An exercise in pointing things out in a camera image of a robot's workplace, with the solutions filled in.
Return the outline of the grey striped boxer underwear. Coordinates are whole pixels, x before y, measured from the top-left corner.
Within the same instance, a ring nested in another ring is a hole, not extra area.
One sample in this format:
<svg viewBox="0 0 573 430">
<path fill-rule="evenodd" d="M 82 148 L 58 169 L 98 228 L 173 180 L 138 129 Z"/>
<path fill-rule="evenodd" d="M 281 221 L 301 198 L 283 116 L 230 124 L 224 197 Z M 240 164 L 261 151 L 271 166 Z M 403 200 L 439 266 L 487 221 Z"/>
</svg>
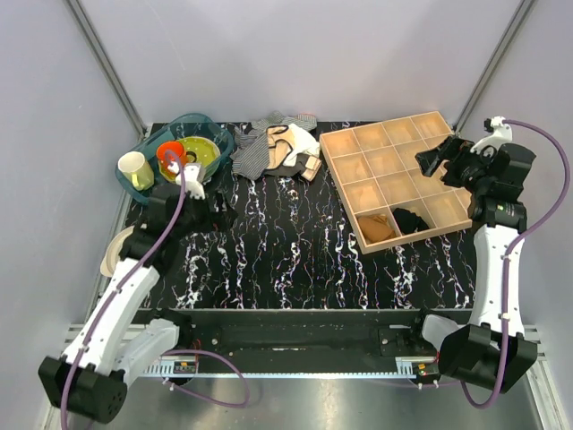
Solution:
<svg viewBox="0 0 573 430">
<path fill-rule="evenodd" d="M 257 180 L 264 176 L 269 164 L 267 129 L 276 125 L 296 124 L 311 133 L 317 127 L 314 116 L 300 114 L 285 116 L 273 112 L 269 116 L 251 122 L 250 129 L 236 127 L 234 130 L 236 150 L 231 155 L 232 171 L 237 176 Z"/>
</svg>

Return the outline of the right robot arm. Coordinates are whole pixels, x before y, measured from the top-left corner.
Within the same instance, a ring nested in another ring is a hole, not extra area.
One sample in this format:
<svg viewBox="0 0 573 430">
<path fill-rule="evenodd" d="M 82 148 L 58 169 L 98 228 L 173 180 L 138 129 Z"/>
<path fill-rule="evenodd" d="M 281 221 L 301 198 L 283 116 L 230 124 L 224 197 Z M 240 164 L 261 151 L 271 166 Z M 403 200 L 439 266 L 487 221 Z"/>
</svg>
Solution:
<svg viewBox="0 0 573 430">
<path fill-rule="evenodd" d="M 466 325 L 434 312 L 421 312 L 418 325 L 406 333 L 406 344 L 417 355 L 438 352 L 438 368 L 467 385 L 505 393 L 535 363 L 537 346 L 526 340 L 518 306 L 521 245 L 527 213 L 519 197 L 535 160 L 529 149 L 511 142 L 477 149 L 449 136 L 436 148 L 415 156 L 424 176 L 439 167 L 441 181 L 470 193 L 476 253 L 475 298 Z"/>
</svg>

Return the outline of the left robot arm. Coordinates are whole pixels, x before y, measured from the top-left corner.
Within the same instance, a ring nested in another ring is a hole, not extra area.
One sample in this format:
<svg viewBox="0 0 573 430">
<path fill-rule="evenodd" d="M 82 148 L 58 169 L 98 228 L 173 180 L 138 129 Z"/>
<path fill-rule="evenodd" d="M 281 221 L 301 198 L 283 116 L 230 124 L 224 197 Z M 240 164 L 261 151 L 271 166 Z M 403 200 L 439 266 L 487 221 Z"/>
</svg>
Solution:
<svg viewBox="0 0 573 430">
<path fill-rule="evenodd" d="M 165 352 L 186 353 L 193 345 L 192 320 L 157 310 L 133 340 L 124 335 L 142 300 L 175 258 L 182 237 L 230 229 L 236 212 L 221 192 L 205 198 L 178 185 L 153 189 L 143 221 L 124 240 L 104 295 L 80 333 L 59 357 L 38 368 L 50 404 L 100 424 L 124 405 L 129 386 Z"/>
</svg>

